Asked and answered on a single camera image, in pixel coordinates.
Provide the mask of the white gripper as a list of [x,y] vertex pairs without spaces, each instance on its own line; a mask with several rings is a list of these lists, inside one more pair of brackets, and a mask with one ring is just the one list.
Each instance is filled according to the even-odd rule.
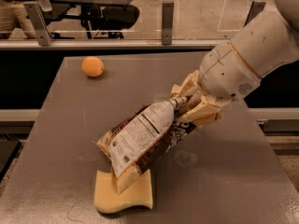
[[[225,99],[244,98],[261,84],[260,77],[246,64],[230,42],[222,42],[201,61],[199,71],[188,74],[184,81],[175,84],[171,99],[189,100],[186,112],[177,121],[191,123],[198,128],[221,119],[220,102]],[[215,95],[206,95],[205,89]]]

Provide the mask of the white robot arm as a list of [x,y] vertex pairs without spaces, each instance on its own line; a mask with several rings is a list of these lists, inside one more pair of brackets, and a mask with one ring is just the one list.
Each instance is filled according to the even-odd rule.
[[197,70],[172,90],[187,103],[175,120],[203,127],[221,109],[256,90],[263,77],[299,60],[299,0],[274,0],[238,34],[205,55]]

